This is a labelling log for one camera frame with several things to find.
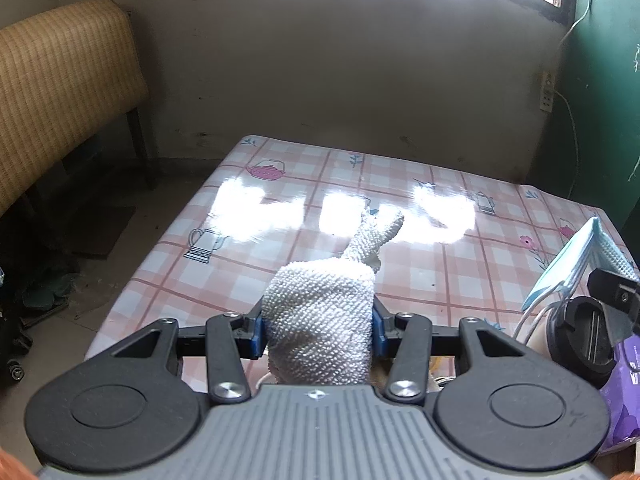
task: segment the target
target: wheel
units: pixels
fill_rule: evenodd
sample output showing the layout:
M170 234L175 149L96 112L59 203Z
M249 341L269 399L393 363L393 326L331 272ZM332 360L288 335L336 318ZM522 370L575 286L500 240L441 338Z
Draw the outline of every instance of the wheel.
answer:
M19 383L24 379L24 368L18 361L10 359L7 361L6 366L9 371L9 377L14 383Z

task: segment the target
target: doormat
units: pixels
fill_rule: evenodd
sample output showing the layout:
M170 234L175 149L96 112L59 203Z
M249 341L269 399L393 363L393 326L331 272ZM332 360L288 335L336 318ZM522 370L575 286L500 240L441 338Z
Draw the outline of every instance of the doormat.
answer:
M85 205L65 228L69 249L78 256L106 260L135 211L133 206Z

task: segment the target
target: purple package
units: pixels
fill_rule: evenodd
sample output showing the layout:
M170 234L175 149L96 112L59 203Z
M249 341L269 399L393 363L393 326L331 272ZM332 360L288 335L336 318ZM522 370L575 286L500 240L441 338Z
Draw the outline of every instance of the purple package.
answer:
M640 374L631 371L625 363L622 345L630 366L640 370L640 337L633 335L615 347L616 367L600 390L611 416L609 433L600 453L612 452L640 440Z

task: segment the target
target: green wall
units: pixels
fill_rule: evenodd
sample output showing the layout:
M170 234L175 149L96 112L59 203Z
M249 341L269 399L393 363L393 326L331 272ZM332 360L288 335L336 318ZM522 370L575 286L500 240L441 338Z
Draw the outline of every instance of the green wall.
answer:
M578 16L586 3L577 0ZM603 208L619 230L640 197L640 168L628 182L640 156L638 44L640 0L592 0L591 12L566 43L557 83L574 114L580 146L571 198ZM574 151L567 108L556 96L527 180L567 197Z

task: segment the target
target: pink flower print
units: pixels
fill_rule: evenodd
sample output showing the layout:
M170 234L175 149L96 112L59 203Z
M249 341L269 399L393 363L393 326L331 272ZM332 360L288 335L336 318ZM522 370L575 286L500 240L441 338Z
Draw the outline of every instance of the pink flower print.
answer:
M527 249L535 249L536 244L533 241L533 238L527 235L522 235L520 237L520 243L523 244Z
M563 225L558 230L560 231L560 234L564 236L567 240L571 238L573 235L575 235L576 233L575 229L572 229L568 225Z
M520 237L520 243L523 247L526 247L531 254L533 254L533 257L536 259L542 270L545 270L549 266L549 262L546 259L545 254L540 252L538 246L533 241L533 238L527 235L522 235Z

